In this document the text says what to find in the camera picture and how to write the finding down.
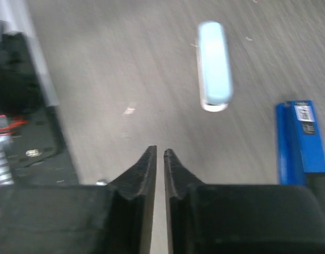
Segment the light blue small stapler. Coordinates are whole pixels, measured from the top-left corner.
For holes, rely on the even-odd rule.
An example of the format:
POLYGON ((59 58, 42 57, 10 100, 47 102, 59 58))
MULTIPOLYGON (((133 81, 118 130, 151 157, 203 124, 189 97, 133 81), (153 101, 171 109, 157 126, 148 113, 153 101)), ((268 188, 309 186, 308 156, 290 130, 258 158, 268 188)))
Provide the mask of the light blue small stapler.
POLYGON ((216 21, 200 23, 195 47, 201 106, 208 112, 221 112, 228 107, 234 92, 223 25, 216 21))

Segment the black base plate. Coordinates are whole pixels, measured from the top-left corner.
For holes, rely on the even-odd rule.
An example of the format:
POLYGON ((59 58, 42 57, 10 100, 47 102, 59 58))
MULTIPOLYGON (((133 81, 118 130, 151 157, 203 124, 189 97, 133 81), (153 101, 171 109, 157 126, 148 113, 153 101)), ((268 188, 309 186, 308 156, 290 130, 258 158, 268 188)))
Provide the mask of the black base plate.
POLYGON ((55 106, 41 90, 26 37, 0 32, 0 184, 75 185, 55 106))

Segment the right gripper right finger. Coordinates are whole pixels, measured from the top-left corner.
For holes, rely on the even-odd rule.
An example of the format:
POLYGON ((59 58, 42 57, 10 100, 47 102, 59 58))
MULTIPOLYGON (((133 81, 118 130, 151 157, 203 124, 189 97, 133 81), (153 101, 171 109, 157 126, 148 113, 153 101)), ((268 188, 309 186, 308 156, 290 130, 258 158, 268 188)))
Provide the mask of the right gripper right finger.
POLYGON ((164 152, 164 172, 168 252, 188 253, 188 195, 204 182, 184 167, 173 149, 164 152))

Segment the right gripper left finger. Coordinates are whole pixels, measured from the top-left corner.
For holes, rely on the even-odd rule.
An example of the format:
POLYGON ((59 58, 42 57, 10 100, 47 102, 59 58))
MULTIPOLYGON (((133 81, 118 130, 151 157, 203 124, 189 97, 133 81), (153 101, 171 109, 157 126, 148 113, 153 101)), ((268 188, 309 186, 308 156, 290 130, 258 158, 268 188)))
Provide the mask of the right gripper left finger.
POLYGON ((156 173, 157 147, 149 146, 109 184, 114 195, 107 223, 107 253, 150 252, 156 173))

